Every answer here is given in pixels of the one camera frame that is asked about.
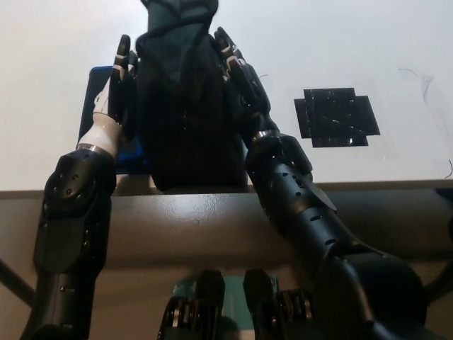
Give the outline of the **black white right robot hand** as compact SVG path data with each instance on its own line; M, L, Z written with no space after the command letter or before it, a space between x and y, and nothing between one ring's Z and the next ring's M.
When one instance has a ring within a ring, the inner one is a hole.
M224 84L233 111L234 127L248 147L266 135L279 133L270 117L270 101L253 66L222 27L214 32L224 63Z

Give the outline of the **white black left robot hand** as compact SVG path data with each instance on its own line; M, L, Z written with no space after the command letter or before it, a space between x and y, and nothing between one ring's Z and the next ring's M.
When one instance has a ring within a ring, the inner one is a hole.
M134 122L137 104L137 64L130 36L122 35L110 76L94 99L93 124L79 140L77 149L89 149L115 159L121 139L132 137L128 129Z

